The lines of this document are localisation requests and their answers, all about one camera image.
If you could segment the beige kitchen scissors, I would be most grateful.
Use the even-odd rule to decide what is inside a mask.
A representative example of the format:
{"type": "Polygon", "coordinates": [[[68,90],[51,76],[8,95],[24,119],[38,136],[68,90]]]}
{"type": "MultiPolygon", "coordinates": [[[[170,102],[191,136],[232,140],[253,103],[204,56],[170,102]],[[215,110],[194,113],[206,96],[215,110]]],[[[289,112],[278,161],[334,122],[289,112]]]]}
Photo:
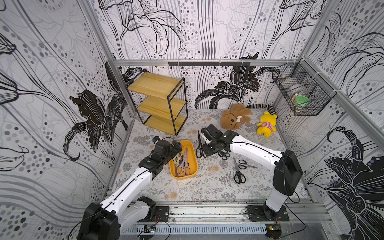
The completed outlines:
{"type": "Polygon", "coordinates": [[[173,159],[174,161],[174,165],[175,165],[175,168],[177,169],[184,161],[184,152],[185,151],[181,151],[180,153],[178,153],[178,155],[176,155],[173,159]]]}

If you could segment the large black scissors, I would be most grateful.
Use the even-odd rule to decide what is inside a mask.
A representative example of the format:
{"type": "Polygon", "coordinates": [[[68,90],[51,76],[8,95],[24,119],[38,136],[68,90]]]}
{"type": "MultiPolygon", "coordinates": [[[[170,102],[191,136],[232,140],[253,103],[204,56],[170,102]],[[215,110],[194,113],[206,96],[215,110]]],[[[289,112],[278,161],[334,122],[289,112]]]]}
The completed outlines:
{"type": "Polygon", "coordinates": [[[198,135],[198,147],[196,148],[196,151],[195,151],[196,157],[198,159],[206,158],[207,155],[204,152],[200,131],[197,132],[197,135],[198,135]]]}

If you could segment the pink handled scissors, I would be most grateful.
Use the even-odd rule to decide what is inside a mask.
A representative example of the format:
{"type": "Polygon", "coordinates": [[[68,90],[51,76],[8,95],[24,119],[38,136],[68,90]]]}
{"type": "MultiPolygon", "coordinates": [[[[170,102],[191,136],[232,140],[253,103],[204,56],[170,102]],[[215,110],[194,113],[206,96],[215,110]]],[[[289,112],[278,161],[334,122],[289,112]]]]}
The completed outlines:
{"type": "Polygon", "coordinates": [[[181,177],[183,176],[188,176],[190,174],[190,167],[188,163],[188,148],[185,147],[184,150],[184,161],[183,163],[177,168],[177,176],[181,177]]]}

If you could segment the yellow storage tray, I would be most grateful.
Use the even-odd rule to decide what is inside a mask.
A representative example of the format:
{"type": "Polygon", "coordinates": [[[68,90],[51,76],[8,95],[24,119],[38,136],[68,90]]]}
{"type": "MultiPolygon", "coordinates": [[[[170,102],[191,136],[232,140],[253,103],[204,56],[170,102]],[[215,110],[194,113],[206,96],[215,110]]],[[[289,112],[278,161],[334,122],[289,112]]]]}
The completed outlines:
{"type": "Polygon", "coordinates": [[[170,172],[176,180],[185,180],[197,174],[199,165],[192,142],[182,140],[179,143],[182,151],[170,161],[170,172]]]}

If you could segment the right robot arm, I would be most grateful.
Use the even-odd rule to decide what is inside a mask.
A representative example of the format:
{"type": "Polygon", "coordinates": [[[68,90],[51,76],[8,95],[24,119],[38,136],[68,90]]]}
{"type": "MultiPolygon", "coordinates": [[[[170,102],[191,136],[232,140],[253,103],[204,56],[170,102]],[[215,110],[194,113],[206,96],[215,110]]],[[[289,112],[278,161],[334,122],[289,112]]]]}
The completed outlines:
{"type": "Polygon", "coordinates": [[[303,170],[294,152],[268,149],[234,131],[222,133],[212,124],[201,129],[198,136],[201,135],[208,141],[202,145],[202,153],[207,157],[231,152],[247,157],[274,172],[272,191],[263,206],[265,210],[274,214],[279,212],[286,200],[295,193],[303,170]]]}

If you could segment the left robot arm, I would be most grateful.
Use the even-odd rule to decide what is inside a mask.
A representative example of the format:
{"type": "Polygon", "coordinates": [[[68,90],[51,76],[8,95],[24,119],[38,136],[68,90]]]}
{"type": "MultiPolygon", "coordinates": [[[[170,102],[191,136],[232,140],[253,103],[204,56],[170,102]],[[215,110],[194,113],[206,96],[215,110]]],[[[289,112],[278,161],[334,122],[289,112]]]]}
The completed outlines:
{"type": "Polygon", "coordinates": [[[122,227],[131,227],[138,221],[154,216],[156,203],[147,198],[137,199],[138,193],[149,185],[172,159],[181,155],[182,144],[153,138],[154,150],[140,161],[132,176],[108,198],[99,204],[91,203],[85,210],[78,240],[117,240],[122,227]]]}

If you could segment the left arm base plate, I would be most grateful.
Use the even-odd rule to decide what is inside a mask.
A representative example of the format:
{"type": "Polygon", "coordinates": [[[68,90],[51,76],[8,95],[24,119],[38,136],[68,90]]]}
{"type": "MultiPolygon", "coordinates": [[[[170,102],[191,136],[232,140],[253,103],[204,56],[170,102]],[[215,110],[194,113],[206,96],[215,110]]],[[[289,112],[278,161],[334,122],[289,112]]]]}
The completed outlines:
{"type": "Polygon", "coordinates": [[[169,214],[169,206],[155,206],[150,209],[148,215],[143,220],[140,220],[139,223],[155,223],[157,221],[168,222],[169,214]]]}

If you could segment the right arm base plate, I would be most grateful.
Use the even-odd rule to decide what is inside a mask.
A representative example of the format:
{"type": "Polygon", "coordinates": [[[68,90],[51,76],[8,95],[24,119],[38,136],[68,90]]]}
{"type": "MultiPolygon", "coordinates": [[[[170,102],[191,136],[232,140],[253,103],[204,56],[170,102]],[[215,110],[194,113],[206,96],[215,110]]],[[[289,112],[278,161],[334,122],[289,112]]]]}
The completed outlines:
{"type": "Polygon", "coordinates": [[[288,222],[290,220],[286,207],[282,206],[278,212],[274,212],[267,206],[246,206],[244,213],[251,222],[288,222]]]}

